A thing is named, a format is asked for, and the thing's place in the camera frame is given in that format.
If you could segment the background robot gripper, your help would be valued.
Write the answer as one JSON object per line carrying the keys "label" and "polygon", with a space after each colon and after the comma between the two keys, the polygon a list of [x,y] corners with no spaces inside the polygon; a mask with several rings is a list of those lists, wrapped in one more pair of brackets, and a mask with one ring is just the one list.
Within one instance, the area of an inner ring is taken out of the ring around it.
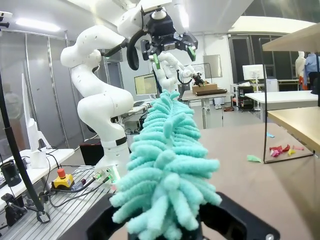
{"label": "background robot gripper", "polygon": [[193,76],[194,85],[196,85],[196,86],[198,86],[198,87],[203,86],[204,83],[205,83],[205,81],[202,80],[201,75],[202,75],[202,74],[198,72],[197,74],[195,74],[195,75]]}

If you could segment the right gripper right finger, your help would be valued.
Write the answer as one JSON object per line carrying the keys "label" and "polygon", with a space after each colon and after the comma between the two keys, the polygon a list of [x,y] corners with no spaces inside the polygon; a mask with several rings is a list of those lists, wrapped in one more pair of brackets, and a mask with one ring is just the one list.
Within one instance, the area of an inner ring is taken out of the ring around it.
{"label": "right gripper right finger", "polygon": [[199,216],[208,228],[226,240],[279,240],[280,232],[222,192],[222,201],[200,206]]}

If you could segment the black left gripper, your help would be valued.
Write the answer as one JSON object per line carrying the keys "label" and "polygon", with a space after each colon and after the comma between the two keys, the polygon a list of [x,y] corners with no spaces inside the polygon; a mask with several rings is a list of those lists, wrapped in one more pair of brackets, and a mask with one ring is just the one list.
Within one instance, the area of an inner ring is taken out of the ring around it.
{"label": "black left gripper", "polygon": [[161,49],[153,44],[158,44],[161,40],[164,40],[164,44],[176,41],[176,49],[187,52],[192,61],[196,60],[198,40],[189,31],[178,34],[174,28],[172,18],[168,14],[163,18],[154,18],[151,14],[146,28],[151,37],[151,42],[146,39],[140,41],[142,57],[145,61],[149,60],[155,63],[157,70],[161,68],[159,60]]}

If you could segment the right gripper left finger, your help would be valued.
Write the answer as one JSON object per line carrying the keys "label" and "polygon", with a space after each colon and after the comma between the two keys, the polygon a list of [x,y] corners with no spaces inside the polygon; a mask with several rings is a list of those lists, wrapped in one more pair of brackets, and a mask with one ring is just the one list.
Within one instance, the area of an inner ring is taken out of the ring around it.
{"label": "right gripper left finger", "polygon": [[114,213],[120,209],[120,207],[112,206],[110,202],[110,198],[114,195],[114,193],[107,193],[89,210],[91,219],[86,230],[87,240],[109,240],[129,221],[128,217],[121,223],[113,221]]}

